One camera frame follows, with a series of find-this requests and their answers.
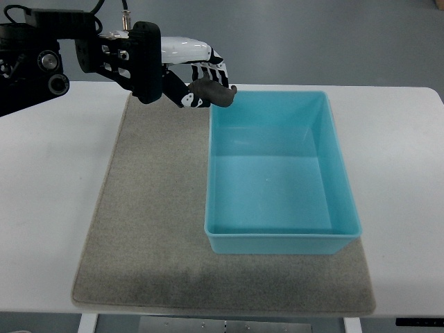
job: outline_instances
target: robotic hand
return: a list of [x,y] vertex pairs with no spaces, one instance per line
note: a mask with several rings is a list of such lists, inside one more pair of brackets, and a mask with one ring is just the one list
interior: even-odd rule
[[[184,37],[160,37],[158,26],[150,22],[137,22],[131,28],[122,2],[123,31],[108,34],[100,34],[102,25],[95,17],[103,0],[91,12],[6,6],[12,23],[0,24],[0,117],[68,92],[58,39],[76,41],[85,73],[117,82],[142,103],[152,103],[162,93],[179,107],[202,108],[211,103],[226,107],[233,102],[237,89],[228,87],[226,65],[212,47]],[[25,24],[8,15],[11,8],[24,10]],[[170,70],[176,64],[191,64],[190,85]],[[202,78],[198,78],[199,69]]]
[[[210,45],[190,38],[162,37],[161,49],[163,90],[172,101],[179,106],[197,108],[206,108],[210,103],[231,105],[237,88],[234,85],[228,88],[227,67]],[[190,63],[193,69],[193,82],[188,87],[169,70],[169,66],[183,63]],[[199,69],[203,72],[202,78],[198,78]]]

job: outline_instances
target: light blue container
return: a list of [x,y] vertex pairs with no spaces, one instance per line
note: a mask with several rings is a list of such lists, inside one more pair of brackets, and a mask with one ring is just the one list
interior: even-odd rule
[[361,234],[324,92],[211,107],[205,232],[226,254],[333,254]]

